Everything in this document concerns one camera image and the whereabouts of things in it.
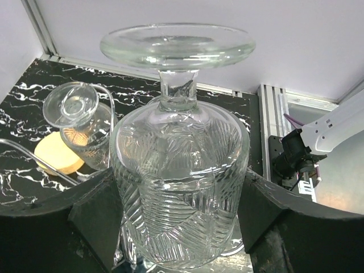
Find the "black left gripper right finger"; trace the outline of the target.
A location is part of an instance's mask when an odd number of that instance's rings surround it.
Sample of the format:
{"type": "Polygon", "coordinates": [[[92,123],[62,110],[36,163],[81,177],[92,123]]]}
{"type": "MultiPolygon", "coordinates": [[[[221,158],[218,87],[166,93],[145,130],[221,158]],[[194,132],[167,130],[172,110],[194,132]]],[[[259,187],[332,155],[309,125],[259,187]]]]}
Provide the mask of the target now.
{"type": "Polygon", "coordinates": [[[254,272],[363,272],[363,215],[304,199],[248,169],[238,221],[254,272]]]}

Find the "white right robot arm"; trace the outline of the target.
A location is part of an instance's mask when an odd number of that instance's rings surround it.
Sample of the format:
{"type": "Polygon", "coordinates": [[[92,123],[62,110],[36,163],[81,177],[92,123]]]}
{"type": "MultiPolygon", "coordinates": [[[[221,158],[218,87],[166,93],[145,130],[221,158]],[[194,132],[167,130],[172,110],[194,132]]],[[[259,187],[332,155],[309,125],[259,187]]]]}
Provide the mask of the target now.
{"type": "Polygon", "coordinates": [[[350,97],[328,114],[294,129],[283,137],[283,152],[272,160],[272,170],[282,179],[314,169],[335,147],[363,131],[363,91],[350,97]]]}

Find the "frosted short goblet front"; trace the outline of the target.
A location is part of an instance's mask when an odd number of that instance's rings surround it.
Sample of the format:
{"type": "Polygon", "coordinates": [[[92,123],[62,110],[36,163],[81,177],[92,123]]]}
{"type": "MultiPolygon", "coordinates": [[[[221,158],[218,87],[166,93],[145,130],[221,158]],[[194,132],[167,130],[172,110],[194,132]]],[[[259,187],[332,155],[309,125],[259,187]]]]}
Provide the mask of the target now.
{"type": "Polygon", "coordinates": [[[110,158],[126,227],[143,257],[170,270],[220,256],[233,232],[250,137],[231,112],[197,99],[200,70],[246,59],[255,41],[241,29],[161,23],[105,35],[111,60],[157,70],[158,100],[126,114],[110,158]]]}

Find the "chrome wine glass rack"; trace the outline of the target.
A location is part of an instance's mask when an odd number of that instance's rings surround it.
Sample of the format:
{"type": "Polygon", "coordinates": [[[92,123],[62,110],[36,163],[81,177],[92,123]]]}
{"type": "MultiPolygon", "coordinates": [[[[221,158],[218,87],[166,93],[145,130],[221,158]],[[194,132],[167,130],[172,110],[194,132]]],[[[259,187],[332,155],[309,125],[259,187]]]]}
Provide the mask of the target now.
{"type": "Polygon", "coordinates": [[[8,139],[1,139],[1,144],[16,148],[72,185],[110,167],[109,139],[117,117],[108,89],[84,82],[62,84],[44,100],[43,116],[59,131],[43,138],[34,151],[8,139]]]}

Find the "patterned glass goblet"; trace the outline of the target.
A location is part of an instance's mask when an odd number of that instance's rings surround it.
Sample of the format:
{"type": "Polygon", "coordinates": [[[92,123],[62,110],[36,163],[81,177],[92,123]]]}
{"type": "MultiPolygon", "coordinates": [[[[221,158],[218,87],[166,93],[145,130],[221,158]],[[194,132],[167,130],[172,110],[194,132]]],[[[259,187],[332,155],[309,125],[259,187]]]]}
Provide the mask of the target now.
{"type": "Polygon", "coordinates": [[[43,116],[90,168],[110,167],[109,139],[118,120],[108,89],[78,81],[62,84],[44,100],[43,116]]]}

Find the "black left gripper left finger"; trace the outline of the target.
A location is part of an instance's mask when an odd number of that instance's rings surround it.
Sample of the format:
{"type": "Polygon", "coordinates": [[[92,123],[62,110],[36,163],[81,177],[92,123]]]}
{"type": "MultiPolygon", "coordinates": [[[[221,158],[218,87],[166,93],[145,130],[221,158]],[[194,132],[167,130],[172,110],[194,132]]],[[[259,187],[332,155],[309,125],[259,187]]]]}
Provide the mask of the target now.
{"type": "Polygon", "coordinates": [[[1,207],[1,272],[111,272],[123,206],[111,168],[43,201],[1,207]]]}

